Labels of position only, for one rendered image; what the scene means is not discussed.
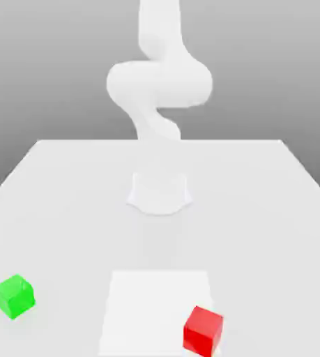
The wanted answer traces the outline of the small red cube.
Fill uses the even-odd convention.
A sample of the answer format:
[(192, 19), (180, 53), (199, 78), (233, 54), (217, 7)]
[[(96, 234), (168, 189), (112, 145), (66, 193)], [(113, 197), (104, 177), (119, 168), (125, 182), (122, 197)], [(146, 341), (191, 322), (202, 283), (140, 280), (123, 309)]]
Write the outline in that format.
[(223, 324), (222, 315), (196, 305), (183, 327), (183, 348), (202, 357), (213, 357)]

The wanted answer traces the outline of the small green cube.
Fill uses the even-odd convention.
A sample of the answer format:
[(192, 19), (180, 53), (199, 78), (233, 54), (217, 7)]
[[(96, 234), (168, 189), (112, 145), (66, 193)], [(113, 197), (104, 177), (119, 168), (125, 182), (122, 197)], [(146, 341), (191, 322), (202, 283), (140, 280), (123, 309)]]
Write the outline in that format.
[(0, 282), (0, 309), (10, 319), (15, 319), (36, 304), (32, 285), (15, 274)]

